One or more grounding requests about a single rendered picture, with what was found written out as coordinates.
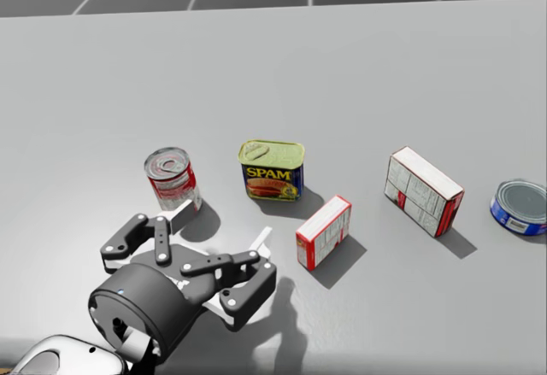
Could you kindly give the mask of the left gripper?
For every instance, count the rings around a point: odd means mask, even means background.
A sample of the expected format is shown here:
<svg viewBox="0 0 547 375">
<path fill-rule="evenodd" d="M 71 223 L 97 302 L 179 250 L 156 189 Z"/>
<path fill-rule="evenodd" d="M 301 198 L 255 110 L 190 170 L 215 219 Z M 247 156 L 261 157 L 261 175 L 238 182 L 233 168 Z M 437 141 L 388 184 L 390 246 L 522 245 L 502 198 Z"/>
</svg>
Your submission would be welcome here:
<svg viewBox="0 0 547 375">
<path fill-rule="evenodd" d="M 164 363 L 205 312 L 239 331 L 275 292 L 277 267 L 270 261 L 266 226 L 237 254 L 203 254 L 170 237 L 197 214 L 194 201 L 155 217 L 134 215 L 101 248 L 111 273 L 88 302 L 97 330 L 135 366 Z M 154 251 L 134 253 L 154 239 Z"/>
</svg>

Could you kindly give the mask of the red and white can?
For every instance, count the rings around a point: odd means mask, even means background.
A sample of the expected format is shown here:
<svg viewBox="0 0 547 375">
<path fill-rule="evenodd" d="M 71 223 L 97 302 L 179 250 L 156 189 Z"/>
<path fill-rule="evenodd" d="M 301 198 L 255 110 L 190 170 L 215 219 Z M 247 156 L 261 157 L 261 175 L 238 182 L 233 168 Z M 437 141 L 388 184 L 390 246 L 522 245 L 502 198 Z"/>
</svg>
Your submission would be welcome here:
<svg viewBox="0 0 547 375">
<path fill-rule="evenodd" d="M 203 205 L 190 156 L 178 147 L 161 148 L 144 161 L 144 172 L 163 211 L 174 211 L 191 200 L 195 211 Z"/>
</svg>

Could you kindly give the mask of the green and blue rectangular can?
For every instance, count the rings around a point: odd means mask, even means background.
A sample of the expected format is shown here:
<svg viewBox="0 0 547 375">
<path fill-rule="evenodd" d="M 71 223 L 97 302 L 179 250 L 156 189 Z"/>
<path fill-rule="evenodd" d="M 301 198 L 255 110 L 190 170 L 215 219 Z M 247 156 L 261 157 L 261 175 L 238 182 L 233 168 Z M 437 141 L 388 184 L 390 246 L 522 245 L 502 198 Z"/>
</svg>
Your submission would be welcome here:
<svg viewBox="0 0 547 375">
<path fill-rule="evenodd" d="M 305 148 L 299 143 L 254 139 L 238 152 L 247 195 L 253 199 L 298 201 L 304 189 Z"/>
</svg>

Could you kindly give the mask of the blue flat can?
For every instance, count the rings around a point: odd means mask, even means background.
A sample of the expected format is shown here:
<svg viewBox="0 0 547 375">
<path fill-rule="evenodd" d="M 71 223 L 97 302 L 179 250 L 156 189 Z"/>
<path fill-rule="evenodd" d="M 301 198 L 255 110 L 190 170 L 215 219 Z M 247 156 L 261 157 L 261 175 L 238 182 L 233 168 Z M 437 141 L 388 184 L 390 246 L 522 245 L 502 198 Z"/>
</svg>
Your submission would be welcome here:
<svg viewBox="0 0 547 375">
<path fill-rule="evenodd" d="M 491 199 L 490 212 L 501 226 L 524 236 L 547 232 L 547 188 L 525 179 L 503 181 Z"/>
</svg>

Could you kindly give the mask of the small red and white carton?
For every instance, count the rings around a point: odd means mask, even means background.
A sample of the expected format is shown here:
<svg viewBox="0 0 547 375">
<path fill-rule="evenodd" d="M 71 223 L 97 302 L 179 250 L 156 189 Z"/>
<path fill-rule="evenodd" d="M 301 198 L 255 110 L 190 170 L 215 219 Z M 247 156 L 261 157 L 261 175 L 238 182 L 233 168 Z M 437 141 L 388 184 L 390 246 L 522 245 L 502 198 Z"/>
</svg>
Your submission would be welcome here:
<svg viewBox="0 0 547 375">
<path fill-rule="evenodd" d="M 315 270 L 350 231 L 352 205 L 335 195 L 296 230 L 297 260 Z"/>
</svg>

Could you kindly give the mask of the large red and white carton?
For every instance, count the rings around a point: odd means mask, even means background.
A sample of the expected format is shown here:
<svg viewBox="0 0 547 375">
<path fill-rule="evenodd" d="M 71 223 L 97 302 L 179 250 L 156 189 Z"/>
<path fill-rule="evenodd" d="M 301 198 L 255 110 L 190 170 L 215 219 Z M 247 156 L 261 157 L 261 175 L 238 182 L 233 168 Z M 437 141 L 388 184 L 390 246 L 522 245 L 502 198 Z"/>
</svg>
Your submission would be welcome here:
<svg viewBox="0 0 547 375">
<path fill-rule="evenodd" d="M 390 155 L 384 194 L 431 237 L 451 227 L 465 190 L 409 146 Z"/>
</svg>

